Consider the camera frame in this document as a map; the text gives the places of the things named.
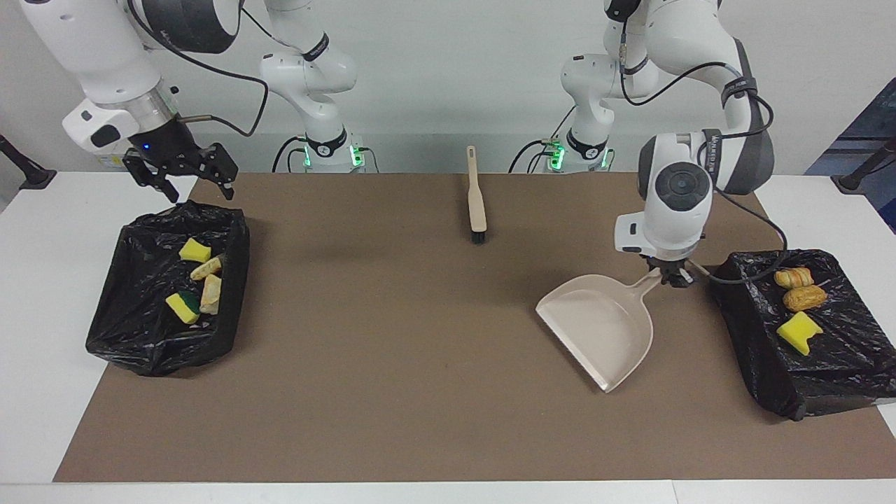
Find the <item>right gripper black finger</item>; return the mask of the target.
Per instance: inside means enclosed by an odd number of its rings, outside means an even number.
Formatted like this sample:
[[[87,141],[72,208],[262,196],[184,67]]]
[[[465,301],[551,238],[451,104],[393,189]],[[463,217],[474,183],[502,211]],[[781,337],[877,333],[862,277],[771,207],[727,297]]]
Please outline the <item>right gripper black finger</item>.
[[[198,178],[218,186],[224,198],[231,201],[235,195],[233,184],[238,176],[237,163],[221,143],[213,143],[198,153]]]
[[[166,178],[164,173],[153,173],[148,169],[145,160],[138,155],[126,155],[122,158],[125,168],[131,174],[138,186],[148,186],[165,195],[169,203],[175,204],[179,200],[179,192]]]

